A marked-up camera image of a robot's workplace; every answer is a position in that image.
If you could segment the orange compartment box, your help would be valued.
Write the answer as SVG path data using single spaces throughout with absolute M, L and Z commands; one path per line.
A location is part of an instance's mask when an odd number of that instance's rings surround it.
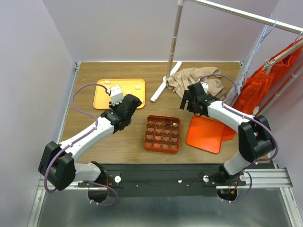
M 149 115 L 143 139 L 144 149 L 169 154 L 178 153 L 181 145 L 181 121 L 177 117 Z

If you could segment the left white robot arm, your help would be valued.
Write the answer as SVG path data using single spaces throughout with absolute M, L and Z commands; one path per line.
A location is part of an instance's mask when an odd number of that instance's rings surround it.
M 44 187 L 51 183 L 61 191 L 71 183 L 89 181 L 99 187 L 105 181 L 99 164 L 79 164 L 76 161 L 101 140 L 123 130 L 131 122 L 132 115 L 141 105 L 139 98 L 126 95 L 122 102 L 104 111 L 95 122 L 74 137 L 56 144 L 49 142 L 43 152 L 38 171 L 44 176 Z

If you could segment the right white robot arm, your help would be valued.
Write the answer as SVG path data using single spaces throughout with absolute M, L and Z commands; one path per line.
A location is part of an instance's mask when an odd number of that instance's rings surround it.
M 264 161 L 261 157 L 271 151 L 278 152 L 278 142 L 266 117 L 242 113 L 227 106 L 224 101 L 208 96 L 200 82 L 187 87 L 180 104 L 180 109 L 184 108 L 198 116 L 219 120 L 238 134 L 239 151 L 220 165 L 216 173 L 209 175 L 213 183 L 229 185 L 243 169 L 256 161 Z

